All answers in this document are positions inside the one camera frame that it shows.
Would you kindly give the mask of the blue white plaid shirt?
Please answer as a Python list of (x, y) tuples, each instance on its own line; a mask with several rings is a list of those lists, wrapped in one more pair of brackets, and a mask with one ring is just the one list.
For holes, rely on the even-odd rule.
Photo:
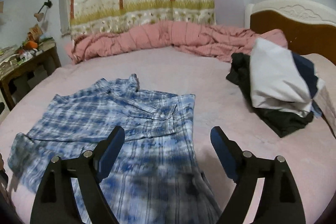
[(221, 210), (193, 147), (192, 94), (143, 90), (136, 75), (56, 95), (7, 163), (36, 192), (50, 159), (78, 157), (120, 126), (125, 141), (100, 186), (120, 223), (215, 223)]

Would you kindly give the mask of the pink bed sheet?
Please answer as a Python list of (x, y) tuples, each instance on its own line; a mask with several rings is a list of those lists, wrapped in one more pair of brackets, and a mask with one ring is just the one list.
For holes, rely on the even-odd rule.
[(284, 138), (278, 137), (246, 105), (239, 88), (227, 81), (230, 64), (172, 48), (141, 50), (66, 65), (27, 94), (1, 123), (1, 154), (9, 157), (18, 133), (27, 133), (52, 98), (87, 88), (99, 79), (127, 79), (136, 74), (142, 89), (195, 94), (193, 142), (198, 165), (215, 199), (225, 207), (235, 187), (227, 178), (210, 142), (219, 126), (241, 149), (258, 157), (281, 155), (298, 186), (307, 223), (314, 223), (335, 193), (335, 137), (322, 118)]

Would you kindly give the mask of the black garment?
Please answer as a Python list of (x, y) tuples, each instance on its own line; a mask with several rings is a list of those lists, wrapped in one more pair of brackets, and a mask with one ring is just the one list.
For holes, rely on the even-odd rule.
[(233, 53), (231, 55), (231, 69), (226, 79), (237, 85), (252, 111), (268, 125), (280, 138), (305, 128), (313, 121), (312, 111), (306, 117), (291, 112), (283, 112), (274, 109), (256, 108), (252, 106), (251, 83), (249, 73), (250, 56), (244, 53)]

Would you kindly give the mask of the beige pillow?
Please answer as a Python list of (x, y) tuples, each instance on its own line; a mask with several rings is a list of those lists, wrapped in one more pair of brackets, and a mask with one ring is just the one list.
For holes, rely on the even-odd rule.
[(304, 55), (314, 64), (318, 80), (318, 92), (314, 101), (321, 109), (322, 116), (335, 137), (335, 65), (322, 55), (311, 53)]

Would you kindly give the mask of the white navy garment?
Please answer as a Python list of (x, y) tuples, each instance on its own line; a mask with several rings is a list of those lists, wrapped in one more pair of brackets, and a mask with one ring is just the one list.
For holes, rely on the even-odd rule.
[(250, 55), (249, 77), (253, 107), (294, 113), (302, 118), (309, 113), (322, 115), (314, 99), (324, 81), (307, 58), (258, 38)]

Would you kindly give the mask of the dark wooden side table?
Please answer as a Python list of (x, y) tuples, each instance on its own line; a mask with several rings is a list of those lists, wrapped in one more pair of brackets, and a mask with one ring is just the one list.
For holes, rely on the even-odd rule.
[(38, 66), (45, 65), (48, 61), (52, 61), (53, 63), (52, 68), (46, 70), (48, 76), (52, 75), (57, 68), (61, 67), (56, 42), (54, 40), (51, 39), (43, 42), (39, 49), (40, 51), (37, 56), (29, 59), (21, 65), (14, 65), (9, 68), (7, 72), (1, 75), (1, 93), (9, 111), (15, 107), (15, 103), (9, 89), (9, 83), (11, 80), (17, 79), (27, 72), (34, 71)]

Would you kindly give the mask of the orange toy on table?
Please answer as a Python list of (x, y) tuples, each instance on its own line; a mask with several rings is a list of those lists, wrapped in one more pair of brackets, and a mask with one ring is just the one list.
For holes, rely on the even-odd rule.
[(29, 28), (29, 32), (27, 33), (26, 39), (22, 42), (19, 51), (29, 51), (33, 49), (37, 49), (39, 46), (39, 38), (43, 34), (42, 29), (38, 24), (35, 24), (33, 27)]

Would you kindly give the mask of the pink quilted blanket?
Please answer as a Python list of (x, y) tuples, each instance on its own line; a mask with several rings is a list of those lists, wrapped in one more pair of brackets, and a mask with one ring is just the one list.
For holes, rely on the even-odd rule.
[(121, 34), (80, 35), (65, 49), (74, 64), (96, 57), (165, 47), (231, 62), (233, 53), (250, 54), (257, 38), (267, 39), (283, 48), (288, 46), (284, 33), (279, 29), (259, 35), (245, 28), (161, 20), (136, 26)]

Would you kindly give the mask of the white brown bed headboard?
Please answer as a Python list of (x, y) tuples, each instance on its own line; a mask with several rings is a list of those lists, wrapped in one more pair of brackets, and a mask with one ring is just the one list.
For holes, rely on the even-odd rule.
[(245, 7), (244, 26), (262, 34), (284, 32), (288, 48), (319, 54), (335, 64), (335, 9), (310, 0), (267, 0)]

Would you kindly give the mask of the wall mounted desk lamp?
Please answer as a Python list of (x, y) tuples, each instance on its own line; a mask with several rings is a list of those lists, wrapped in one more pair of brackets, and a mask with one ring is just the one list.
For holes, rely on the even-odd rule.
[(52, 7), (52, 2), (51, 0), (47, 0), (43, 3), (42, 7), (39, 9), (38, 12), (34, 13), (34, 18), (38, 21), (41, 22), (42, 19), (45, 16), (45, 13), (43, 12), (44, 10), (50, 9)]

